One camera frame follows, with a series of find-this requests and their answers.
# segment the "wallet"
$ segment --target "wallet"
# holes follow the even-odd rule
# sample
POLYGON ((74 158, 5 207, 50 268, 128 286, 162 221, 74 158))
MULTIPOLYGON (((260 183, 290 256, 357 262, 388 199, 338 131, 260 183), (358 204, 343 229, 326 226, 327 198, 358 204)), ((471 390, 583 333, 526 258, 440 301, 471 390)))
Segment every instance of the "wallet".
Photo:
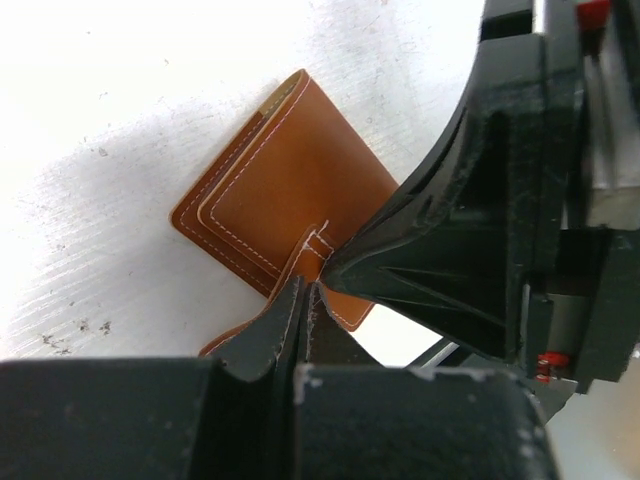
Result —
MULTIPOLYGON (((327 259, 396 188, 320 87, 299 70, 212 162, 174 209, 171 222, 268 297, 268 308, 292 277, 318 281, 327 259)), ((323 298, 348 331, 372 306, 326 288, 323 298)), ((201 354, 250 323, 213 340, 201 354)))

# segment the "leather wallet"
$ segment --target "leather wallet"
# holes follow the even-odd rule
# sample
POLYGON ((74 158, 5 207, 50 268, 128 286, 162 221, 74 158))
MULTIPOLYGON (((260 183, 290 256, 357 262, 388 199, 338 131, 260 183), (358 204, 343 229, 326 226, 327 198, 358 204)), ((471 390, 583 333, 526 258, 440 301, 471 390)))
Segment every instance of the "leather wallet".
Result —
MULTIPOLYGON (((240 129, 174 209, 171 222, 267 296, 268 307, 292 276, 317 281, 326 260, 396 188, 364 141, 300 70, 240 129)), ((324 296, 328 310, 349 331, 371 308, 365 300, 328 289, 324 296)))

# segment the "red component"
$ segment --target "red component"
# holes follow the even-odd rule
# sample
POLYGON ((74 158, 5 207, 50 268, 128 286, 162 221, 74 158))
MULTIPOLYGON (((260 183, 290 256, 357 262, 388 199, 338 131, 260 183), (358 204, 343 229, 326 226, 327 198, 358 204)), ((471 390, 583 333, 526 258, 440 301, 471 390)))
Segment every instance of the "red component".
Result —
POLYGON ((609 17, 610 0, 591 0, 577 5, 578 25, 583 32, 604 28, 609 17))
POLYGON ((570 360, 568 355, 558 352, 546 352, 538 355, 536 380, 542 383, 549 383, 553 370, 566 367, 569 365, 570 360))
POLYGON ((556 368, 564 368, 569 365, 569 355, 558 352, 547 352, 538 355, 538 365, 549 365, 556 368))

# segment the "white table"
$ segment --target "white table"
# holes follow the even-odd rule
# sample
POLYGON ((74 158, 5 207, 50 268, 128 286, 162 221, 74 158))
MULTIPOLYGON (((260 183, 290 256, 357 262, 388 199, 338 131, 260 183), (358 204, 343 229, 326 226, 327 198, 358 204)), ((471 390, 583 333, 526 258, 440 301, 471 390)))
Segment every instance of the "white table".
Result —
MULTIPOLYGON (((35 3, 0 19, 0 358, 193 354, 253 316, 264 299, 175 232, 171 208, 299 67, 404 179, 458 102, 482 11, 477 0, 35 3)), ((405 363, 426 348, 407 328, 413 346, 395 353, 376 350, 379 329, 361 340, 405 363)))

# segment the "white stitching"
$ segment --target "white stitching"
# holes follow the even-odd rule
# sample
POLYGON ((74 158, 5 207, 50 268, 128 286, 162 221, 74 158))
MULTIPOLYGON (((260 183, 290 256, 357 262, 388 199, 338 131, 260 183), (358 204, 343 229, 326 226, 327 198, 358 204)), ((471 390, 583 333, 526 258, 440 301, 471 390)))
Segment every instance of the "white stitching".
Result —
MULTIPOLYGON (((282 100, 284 98, 285 95, 287 95, 292 89, 293 87, 295 87, 295 84, 292 85, 291 87, 289 87, 287 89, 287 91, 285 91, 282 95, 280 95, 280 97, 273 102, 273 104, 269 107, 269 109, 267 110, 265 116, 268 116, 271 111, 273 110, 273 108, 275 108, 275 106, 280 102, 280 100, 282 100)), ((258 285, 260 285, 261 287, 263 287, 268 293, 271 292, 271 289, 269 287, 267 287, 264 283, 262 283, 260 280, 258 280, 257 278, 255 278, 253 275, 251 275, 249 272, 247 272, 244 268, 242 268, 240 265, 238 265, 236 262, 234 262, 233 260, 231 260, 227 255, 225 255, 224 253, 222 253, 220 250, 218 250, 215 246, 213 246, 209 241, 207 241, 202 235, 200 235, 198 232, 196 232, 195 230, 193 230, 192 228, 188 227, 185 223, 184 223, 184 216, 187 214, 187 212, 189 210, 191 210, 191 208, 193 207, 193 204, 196 203, 200 197, 202 197, 202 194, 204 193, 204 191, 209 187, 209 185, 211 185, 211 183, 215 180, 216 176, 218 175, 218 173, 220 173, 222 171, 222 169, 229 163, 229 161, 233 158, 233 156, 238 152, 238 150, 240 150, 240 148, 242 148, 247 139, 249 137, 251 137, 251 135, 253 135, 253 133, 256 131, 256 129, 260 126, 260 122, 258 122, 256 125, 253 126, 253 128, 249 131, 249 133, 247 133, 247 135, 245 135, 245 137, 240 141, 240 143, 238 144, 238 146, 233 150, 233 152, 231 152, 229 154, 229 156, 225 159, 225 161, 222 163, 222 165, 220 165, 220 167, 216 170, 216 172, 211 175, 211 178, 209 178, 209 181, 204 185, 204 187, 202 187, 200 189, 200 191, 198 192, 198 194, 193 197, 193 200, 191 200, 191 203, 189 203, 189 205, 187 206, 187 208, 185 208, 182 213, 180 214, 180 218, 178 220, 178 223, 180 223, 180 225, 182 225, 184 228, 186 228, 188 231, 190 231, 191 233, 193 233, 194 235, 196 235, 200 240, 202 240, 204 243, 206 243, 207 245, 209 245, 211 248, 213 248, 219 255, 221 255, 223 258, 226 258, 229 262, 231 262, 233 265, 235 265, 236 267, 238 267, 238 269, 240 269, 240 271, 244 272, 249 278, 253 279, 256 283, 258 283, 258 285)), ((275 266, 271 265, 273 268, 275 268, 278 273, 281 273, 280 270, 278 268, 276 268, 275 266)))
POLYGON ((280 119, 280 121, 278 122, 278 124, 273 127, 273 130, 271 130, 271 132, 269 133, 269 135, 267 135, 267 138, 265 138, 263 140, 263 142, 260 144, 260 146, 258 147, 258 149, 253 152, 253 155, 251 155, 251 158, 249 158, 249 160, 247 160, 247 163, 245 163, 244 167, 242 167, 242 169, 238 172, 238 174, 235 176, 235 178, 231 181, 231 183, 229 185, 227 185, 227 188, 225 188, 224 192, 222 192, 220 194, 220 197, 218 197, 218 200, 216 200, 216 203, 213 204, 213 207, 211 207, 211 214, 213 215, 213 210, 216 208, 216 206, 218 205, 218 203, 220 203, 220 201, 224 198, 225 194, 229 191, 229 189, 233 186, 234 183, 236 183, 236 180, 238 180, 238 178, 240 178, 240 176, 244 173, 244 171, 247 169, 247 167, 249 165, 251 165, 251 162, 253 161, 254 158, 256 158, 256 155, 258 155, 258 153, 260 153, 260 150, 262 150, 262 148, 267 144, 267 142, 271 139, 271 137, 273 136, 274 133, 276 133, 278 131, 278 129, 280 128, 280 126, 282 125, 282 123, 287 119, 287 117, 289 116, 289 114, 293 111, 293 109, 295 108, 295 106, 298 104, 298 102, 300 101, 300 98, 302 98, 302 94, 307 90, 307 87, 309 86, 309 83, 311 82, 311 77, 307 78, 307 83, 304 84, 304 87, 302 88, 302 90, 300 91, 300 93, 298 94, 298 96, 296 97, 295 101, 291 104, 291 106, 289 107, 289 110, 287 110, 287 113, 284 114, 284 116, 280 119))
POLYGON ((338 313, 336 313, 335 310, 331 310, 333 312, 333 314, 338 317, 340 320, 342 320, 344 323, 346 323, 347 325, 349 325, 350 327, 353 327, 354 325, 357 325, 358 323, 360 323, 362 321, 362 319, 364 318, 364 316, 369 313, 371 311, 371 308, 366 308, 364 310, 364 312, 362 312, 362 315, 360 315, 360 318, 358 320, 356 320, 353 323, 349 323, 347 322, 344 317, 342 315, 339 315, 338 313))
POLYGON ((258 283, 258 285, 260 285, 261 287, 263 287, 266 291, 267 294, 271 293, 271 289, 269 287, 267 287, 264 283, 262 283, 260 280, 258 280, 256 277, 254 277, 253 275, 251 275, 249 272, 247 272, 244 268, 242 268, 240 265, 238 265, 236 262, 234 262, 233 260, 231 260, 228 256, 226 256, 224 253, 222 253, 220 250, 218 250, 216 247, 214 247, 209 241, 207 241, 202 235, 200 235, 199 233, 197 233, 195 230, 193 230, 192 228, 187 227, 184 223, 182 224, 182 226, 184 228, 186 228, 187 230, 189 230, 191 233, 193 233, 194 235, 196 235, 200 240, 202 240, 204 243, 206 243, 207 245, 209 245, 211 248, 213 248, 216 252, 218 252, 219 255, 221 255, 222 257, 226 258, 227 260, 229 260, 232 264, 234 264, 240 271, 244 272, 245 275, 247 275, 249 278, 252 278, 256 283, 258 283))
MULTIPOLYGON (((276 106, 280 104, 280 101, 281 101, 285 96, 287 96, 287 95, 291 92, 291 90, 293 90, 293 89, 294 89, 294 87, 295 87, 295 86, 296 86, 296 85, 295 85, 295 83, 294 83, 294 84, 293 84, 293 85, 291 85, 289 88, 287 88, 287 89, 283 92, 283 94, 282 94, 282 95, 280 95, 280 96, 279 96, 279 97, 278 97, 278 98, 273 102, 273 104, 272 104, 272 105, 269 107, 269 109, 265 112, 264 116, 265 116, 265 117, 268 117, 268 116, 271 114, 271 112, 273 111, 273 109, 274 109, 274 108, 276 108, 276 106)), ((253 128, 253 130, 252 130, 249 134, 252 134, 254 131, 255 131, 255 127, 253 128)), ((243 144, 244 144, 244 141, 245 141, 245 140, 246 140, 246 137, 242 140, 242 143, 238 146, 238 148, 236 148, 236 149, 233 151, 233 153, 231 154, 231 156, 230 156, 230 157, 225 161, 225 163, 224 163, 224 164, 222 165, 222 167, 220 167, 220 168, 223 168, 223 167, 224 167, 224 166, 229 162, 229 160, 231 159, 231 157, 232 157, 233 155, 235 155, 235 153, 238 151, 238 149, 239 149, 241 146, 243 146, 243 144)), ((281 271, 278 267, 276 267, 273 263, 271 263, 269 260, 267 260, 267 259, 266 259, 265 257, 263 257, 262 255, 260 255, 256 250, 254 250, 253 248, 251 248, 251 247, 249 246, 249 244, 247 244, 247 242, 242 241, 242 240, 241 240, 240 238, 238 238, 238 237, 237 237, 233 232, 231 232, 231 231, 230 231, 230 230, 228 230, 224 225, 222 225, 222 224, 221 224, 221 223, 220 223, 216 218, 214 218, 214 217, 213 217, 213 209, 214 209, 214 208, 215 208, 215 205, 211 208, 211 215, 210 215, 210 216, 211 216, 211 220, 213 220, 213 221, 215 222, 215 224, 216 224, 218 227, 220 227, 220 228, 222 229, 222 231, 223 231, 223 232, 225 232, 225 233, 227 233, 228 235, 230 235, 230 236, 231 236, 231 238, 233 238, 236 242, 238 242, 239 244, 241 244, 243 247, 245 247, 245 248, 246 248, 247 250, 249 250, 251 253, 253 253, 254 255, 256 255, 260 260, 262 260, 263 262, 265 262, 267 265, 269 265, 271 268, 273 268, 276 272, 278 272, 278 273, 282 273, 282 271, 281 271)))
POLYGON ((293 269, 296 266, 296 264, 298 263, 298 260, 300 260, 300 255, 302 255, 302 252, 304 252, 307 249, 307 247, 309 246, 309 240, 311 239, 311 236, 315 235, 315 234, 316 234, 316 231, 315 230, 311 230, 311 233, 309 233, 309 235, 305 239, 304 243, 302 244, 302 248, 298 251, 298 255, 296 255, 296 258, 293 260, 293 263, 291 264, 291 268, 289 269, 289 273, 287 274, 287 278, 285 278, 284 282, 281 283, 282 286, 284 286, 289 281, 289 278, 291 278, 291 274, 293 273, 293 269))
POLYGON ((231 183, 229 183, 229 185, 227 185, 227 188, 225 188, 225 190, 220 194, 220 196, 218 197, 218 199, 216 200, 216 202, 213 204, 213 206, 211 207, 211 211, 210 211, 210 215, 209 217, 211 218, 211 220, 213 220, 213 222, 218 225, 220 228, 222 228, 223 231, 229 233, 237 242, 241 243, 243 246, 245 246, 250 252, 253 252, 256 256, 258 256, 258 258, 261 258, 262 260, 264 260, 268 265, 270 265, 271 267, 275 268, 278 272, 280 272, 280 270, 278 270, 275 266, 273 266, 266 258, 264 258, 262 255, 260 255, 258 252, 256 252, 254 249, 252 249, 249 245, 247 245, 246 242, 240 240, 236 235, 234 235, 233 233, 231 233, 229 230, 227 230, 214 216, 214 210, 216 209, 217 205, 220 203, 220 201, 222 200, 222 198, 226 195, 226 193, 231 189, 231 187, 236 183, 236 181, 238 180, 238 178, 240 178, 240 176, 244 173, 244 171, 247 169, 247 167, 251 164, 251 162, 256 158, 256 156, 258 155, 258 153, 260 153, 260 151, 264 148, 264 146, 267 144, 267 142, 271 139, 271 137, 273 136, 274 133, 276 133, 278 131, 278 129, 280 128, 280 126, 282 125, 282 123, 287 119, 287 117, 289 116, 289 114, 293 111, 294 107, 298 104, 298 102, 300 101, 300 98, 302 98, 302 94, 307 90, 307 87, 309 86, 309 83, 311 82, 311 77, 307 78, 307 82, 305 83, 304 87, 302 88, 302 90, 300 91, 300 93, 298 94, 298 96, 296 97, 296 99, 294 100, 294 102, 291 104, 291 106, 289 107, 289 110, 287 110, 287 112, 284 114, 284 116, 280 119, 280 121, 276 124, 276 126, 273 128, 273 130, 271 130, 271 132, 269 132, 269 135, 267 135, 267 138, 265 138, 262 143, 260 144, 260 146, 257 148, 257 150, 255 152, 253 152, 253 155, 251 155, 251 157, 249 158, 249 160, 247 160, 247 163, 244 164, 244 166, 242 167, 242 169, 238 172, 238 174, 235 176, 235 178, 231 181, 231 183))
MULTIPOLYGON (((324 265, 322 265, 322 268, 320 269, 320 271, 318 272, 318 276, 316 277, 316 282, 320 279, 320 275, 322 275, 322 272, 324 271, 324 267, 327 264, 327 262, 329 261, 329 259, 331 258, 331 255, 334 254, 335 250, 334 248, 329 245, 328 242, 326 242, 321 236, 320 233, 327 227, 327 225, 329 224, 329 221, 327 220, 324 225, 322 226, 322 228, 318 231, 318 233, 316 234, 316 238, 318 240, 320 240, 325 246, 327 246, 329 249, 331 249, 331 253, 327 256, 327 258, 325 259, 325 263, 324 265)), ((358 320, 356 320, 353 323, 347 322, 347 320, 340 315, 339 313, 337 313, 335 310, 331 310, 331 313, 333 313, 336 317, 338 317, 340 320, 342 320, 345 324, 349 325, 350 327, 353 327, 354 325, 358 325, 362 319, 364 318, 364 316, 371 310, 371 308, 366 308, 364 312, 362 312, 362 315, 360 315, 360 318, 358 318, 358 320)))
POLYGON ((307 245, 305 248, 306 248, 306 249, 308 249, 308 250, 311 250, 313 253, 315 253, 315 254, 316 254, 318 257, 320 257, 322 260, 325 260, 325 261, 327 260, 327 259, 326 259, 326 257, 323 257, 322 255, 320 255, 320 254, 317 252, 317 250, 316 250, 315 248, 313 248, 311 245, 307 245))

